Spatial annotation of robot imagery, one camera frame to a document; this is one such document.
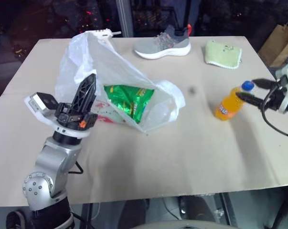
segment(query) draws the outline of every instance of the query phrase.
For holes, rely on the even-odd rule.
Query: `gray sneaker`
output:
[[[188,32],[185,29],[182,36],[175,35],[175,29],[169,25],[164,32],[153,38],[140,40],[134,44],[134,51],[145,59],[157,59],[163,56],[185,56],[191,50]]]

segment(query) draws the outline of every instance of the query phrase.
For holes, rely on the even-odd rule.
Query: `black cable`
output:
[[[69,174],[83,174],[83,168],[79,165],[79,163],[76,161],[76,166],[80,170],[80,172],[75,172],[75,171],[69,171]]]
[[[285,132],[277,129],[274,125],[272,125],[272,124],[267,120],[266,115],[265,115],[265,106],[266,106],[266,104],[267,104],[267,101],[268,101],[268,99],[270,98],[270,96],[273,94],[273,92],[274,92],[276,89],[277,89],[277,85],[274,85],[274,86],[270,89],[269,93],[266,95],[266,97],[265,97],[265,99],[264,99],[264,101],[263,101],[263,104],[262,104],[260,110],[261,110],[261,112],[262,112],[262,117],[263,117],[264,121],[265,121],[270,127],[272,127],[274,130],[276,130],[276,131],[278,131],[279,133],[281,133],[281,134],[283,134],[283,135],[285,135],[285,136],[288,137],[288,134],[287,134],[287,133],[285,133]]]
[[[163,204],[164,204],[164,207],[166,208],[166,210],[167,210],[173,217],[175,217],[177,220],[180,220],[175,214],[173,214],[171,211],[169,211],[169,209],[168,209],[167,206],[166,206],[166,203],[165,203],[164,198],[162,198],[162,200],[163,200]]]
[[[79,216],[79,215],[77,215],[77,214],[75,214],[75,213],[73,213],[73,212],[72,212],[72,214],[74,215],[74,217],[75,217],[76,219],[78,219],[78,220],[80,220],[81,222],[84,222],[86,225],[88,225],[89,228],[95,229],[92,224],[90,224],[89,222],[87,222],[87,221],[86,221],[84,218],[82,218],[81,216]]]

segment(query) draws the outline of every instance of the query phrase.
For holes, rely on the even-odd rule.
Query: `white shoe sole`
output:
[[[174,49],[165,49],[160,52],[156,52],[153,54],[147,54],[147,53],[141,53],[139,51],[134,50],[139,56],[149,59],[149,60],[155,60],[158,58],[161,58],[163,56],[185,56],[187,55],[191,50],[191,43],[188,43],[188,45],[184,48],[174,48]]]

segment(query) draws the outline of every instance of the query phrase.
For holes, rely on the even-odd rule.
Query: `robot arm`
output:
[[[288,134],[274,127],[265,116],[266,109],[278,110],[282,114],[288,113],[288,64],[276,71],[276,81],[256,79],[253,80],[253,83],[260,88],[269,90],[264,99],[243,92],[238,92],[236,95],[241,100],[257,106],[262,112],[263,119],[269,126],[281,134],[288,136]]]
[[[81,151],[81,139],[89,135],[89,128],[97,120],[97,115],[90,112],[95,90],[96,76],[92,74],[80,83],[71,104],[57,103],[52,95],[44,93],[25,98],[37,119],[54,129],[22,187],[36,229],[74,227],[65,185]]]

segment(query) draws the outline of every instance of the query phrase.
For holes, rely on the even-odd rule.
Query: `orange shoe tab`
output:
[[[192,26],[190,24],[188,24],[187,29],[188,29],[187,35],[190,36],[190,34],[192,32]]]

